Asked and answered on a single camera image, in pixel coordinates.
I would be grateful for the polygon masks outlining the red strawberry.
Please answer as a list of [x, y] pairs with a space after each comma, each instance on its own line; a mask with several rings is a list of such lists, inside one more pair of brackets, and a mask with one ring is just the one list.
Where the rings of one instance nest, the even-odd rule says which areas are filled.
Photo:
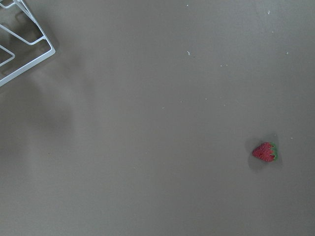
[[252, 156], [265, 162], [273, 162], [278, 158], [277, 146], [273, 142], [264, 142], [252, 151]]

